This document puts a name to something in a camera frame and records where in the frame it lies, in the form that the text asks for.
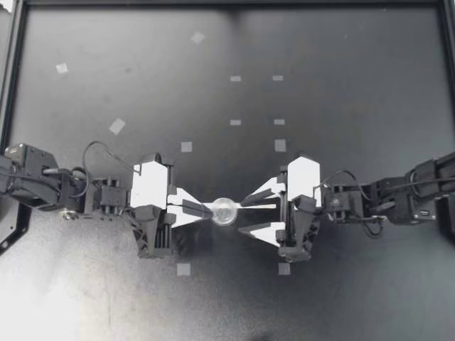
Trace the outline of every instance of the black cable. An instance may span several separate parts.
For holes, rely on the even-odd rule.
[[[367,237],[369,237],[371,239],[379,239],[382,237],[382,232],[384,231],[384,226],[382,225],[381,220],[375,220],[379,224],[379,230],[373,231],[371,229],[370,225],[365,221],[365,219],[362,218],[356,211],[353,210],[351,212],[355,217],[357,217],[357,219],[359,219],[359,223],[362,224],[363,231],[367,235]]]
[[[138,173],[139,175],[141,174],[141,172],[139,170],[135,170],[134,167],[129,165],[127,162],[123,161],[116,153],[114,153],[107,146],[107,144],[105,144],[104,142],[101,142],[101,141],[92,141],[87,145],[87,147],[85,147],[84,152],[82,153],[82,169],[84,170],[85,177],[86,177],[85,187],[82,190],[82,192],[75,194],[75,195],[70,195],[70,197],[82,197],[88,191],[88,188],[90,186],[90,179],[91,179],[92,175],[90,174],[90,172],[87,168],[87,164],[85,162],[85,156],[87,154],[87,151],[90,149],[90,147],[94,146],[95,144],[101,145],[111,157],[113,157],[115,160],[119,161],[124,167],[128,168],[129,170],[133,171],[134,173]]]
[[[352,174],[349,170],[345,170],[345,169],[342,169],[342,170],[339,170],[337,172],[335,172],[334,174],[330,175],[329,177],[325,178],[324,180],[322,180],[322,182],[317,185],[316,187],[313,187],[313,197],[314,197],[314,192],[316,189],[320,188],[321,186],[323,185],[327,185],[327,182],[332,180],[333,178],[335,178],[337,175],[339,174],[342,174],[342,173],[345,173],[345,174],[348,174],[353,180],[354,180],[354,183],[355,185],[358,187],[360,193],[362,194],[362,196],[367,200],[367,201],[371,201],[371,199],[365,194],[365,192],[363,191],[362,189],[362,186],[360,186],[360,183],[357,181],[357,178],[354,174]]]
[[[382,231],[384,230],[384,226],[382,225],[382,222],[378,222],[378,224],[379,230],[375,232],[371,230],[371,227],[367,222],[362,222],[363,231],[369,238],[379,239],[382,237]]]
[[[35,178],[33,176],[28,176],[28,175],[19,175],[19,174],[14,174],[14,173],[3,172],[1,170],[0,170],[0,174],[5,175],[5,176],[11,176],[12,178],[33,181],[34,183],[40,183],[41,185],[48,186],[49,188],[51,188],[52,190],[54,190],[58,194],[60,194],[60,189],[58,187],[52,185],[51,183],[48,183],[44,179],[39,179],[39,178]]]
[[[385,197],[386,195],[389,195],[390,193],[392,193],[392,192],[394,192],[396,190],[401,190],[402,188],[406,188],[406,187],[414,188],[414,186],[416,186],[416,185],[425,185],[427,183],[445,183],[445,182],[449,182],[449,181],[455,181],[455,178],[454,177],[452,177],[452,178],[440,178],[440,179],[431,179],[431,180],[422,180],[422,181],[408,182],[408,183],[404,183],[403,185],[396,185],[396,186],[388,188],[387,192],[384,193],[383,195],[381,195],[381,198]]]

